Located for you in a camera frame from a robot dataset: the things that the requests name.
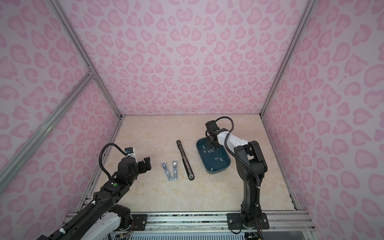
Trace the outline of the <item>light blue mini stapler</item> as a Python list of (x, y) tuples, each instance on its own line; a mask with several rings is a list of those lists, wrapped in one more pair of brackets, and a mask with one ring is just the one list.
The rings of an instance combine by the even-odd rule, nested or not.
[(179, 179), (178, 163), (176, 161), (173, 162), (173, 177), (174, 177), (174, 181), (177, 181)]
[(172, 176), (172, 174), (171, 174), (171, 172), (170, 172), (170, 170), (169, 170), (167, 164), (166, 164), (166, 163), (163, 163), (163, 164), (162, 164), (162, 168), (163, 168), (163, 170), (165, 171), (165, 174), (166, 174), (166, 176), (167, 176), (168, 181), (172, 181), (174, 178), (173, 178), (173, 176)]

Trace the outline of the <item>black stapler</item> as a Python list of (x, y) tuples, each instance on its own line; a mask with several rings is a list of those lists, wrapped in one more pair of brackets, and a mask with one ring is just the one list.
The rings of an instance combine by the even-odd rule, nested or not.
[(191, 165), (190, 165), (190, 163), (188, 161), (188, 158), (186, 156), (186, 153), (184, 151), (184, 148), (183, 148), (182, 143), (181, 143), (180, 140), (177, 140), (177, 146), (178, 146), (178, 149), (179, 149), (179, 151), (181, 153), (182, 161), (183, 161), (183, 164), (184, 164), (184, 167), (185, 167), (188, 179), (190, 181), (193, 181), (195, 179), (195, 175), (194, 175), (194, 173), (192, 171)]

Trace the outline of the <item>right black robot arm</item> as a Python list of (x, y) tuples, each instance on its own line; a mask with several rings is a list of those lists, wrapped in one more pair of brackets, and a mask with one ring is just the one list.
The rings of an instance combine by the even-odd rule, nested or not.
[(244, 197), (241, 204), (242, 225), (247, 229), (269, 229), (267, 215), (261, 209), (261, 184), (268, 166), (260, 145), (234, 136), (227, 129), (206, 131), (209, 144), (224, 147), (236, 160), (236, 167), (243, 181)]

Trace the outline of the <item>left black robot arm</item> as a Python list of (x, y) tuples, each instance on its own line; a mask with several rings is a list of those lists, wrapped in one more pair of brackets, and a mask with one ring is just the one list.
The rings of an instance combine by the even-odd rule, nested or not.
[(39, 240), (102, 240), (113, 231), (132, 231), (135, 218), (131, 210), (118, 202), (130, 190), (140, 174), (152, 169), (151, 158), (137, 162), (132, 156), (124, 157), (118, 170), (93, 194), (93, 199), (69, 222), (48, 237)]

